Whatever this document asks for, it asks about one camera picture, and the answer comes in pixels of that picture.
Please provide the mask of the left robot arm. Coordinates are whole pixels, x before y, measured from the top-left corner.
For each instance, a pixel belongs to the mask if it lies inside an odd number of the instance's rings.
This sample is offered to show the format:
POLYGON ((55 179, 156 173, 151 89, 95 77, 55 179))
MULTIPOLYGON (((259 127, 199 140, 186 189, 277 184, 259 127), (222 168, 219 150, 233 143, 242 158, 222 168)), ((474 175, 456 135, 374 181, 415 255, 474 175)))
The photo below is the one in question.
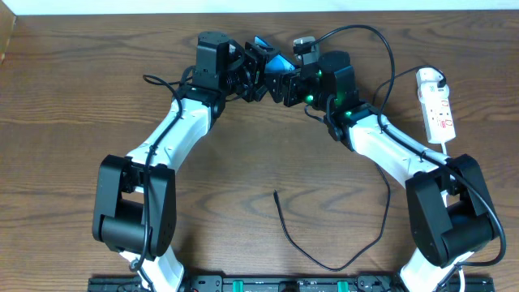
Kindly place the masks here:
POLYGON ((223 32, 198 36, 195 65, 178 82, 145 75, 172 94, 169 113, 154 132, 126 156, 101 163, 92 236, 129 261, 143 287, 177 291, 185 269, 170 246, 177 207, 175 176, 198 140, 208 134, 229 101, 260 101, 274 77, 296 65, 256 37, 240 45, 223 32))

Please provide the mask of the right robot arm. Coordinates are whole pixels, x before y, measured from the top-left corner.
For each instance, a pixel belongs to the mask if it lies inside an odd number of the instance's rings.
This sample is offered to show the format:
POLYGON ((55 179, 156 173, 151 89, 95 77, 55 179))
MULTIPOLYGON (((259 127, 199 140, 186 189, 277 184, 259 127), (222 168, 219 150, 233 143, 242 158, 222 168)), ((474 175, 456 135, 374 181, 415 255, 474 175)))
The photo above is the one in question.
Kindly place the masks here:
POLYGON ((444 288, 490 241, 499 239, 500 248, 506 248, 476 160, 425 147, 360 99, 346 52, 328 52, 300 67, 275 57, 264 68, 264 83, 276 102, 304 102, 323 111, 320 120, 335 141, 375 162, 405 188, 417 248, 398 273, 404 290, 444 288))

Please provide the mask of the blue screen Samsung smartphone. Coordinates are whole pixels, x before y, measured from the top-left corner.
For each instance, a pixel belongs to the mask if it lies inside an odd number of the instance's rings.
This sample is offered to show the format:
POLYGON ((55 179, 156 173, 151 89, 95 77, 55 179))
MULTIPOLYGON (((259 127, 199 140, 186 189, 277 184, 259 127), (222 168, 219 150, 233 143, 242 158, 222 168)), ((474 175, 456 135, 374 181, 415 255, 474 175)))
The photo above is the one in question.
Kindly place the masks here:
MULTIPOLYGON (((256 45, 270 45, 265 39, 260 36, 255 36, 254 43, 256 45)), ((297 65, 290 61, 285 55, 283 55, 280 51, 280 54, 276 56, 272 61, 267 61, 265 65, 266 73, 282 73, 287 71, 294 71, 297 68, 297 65)))

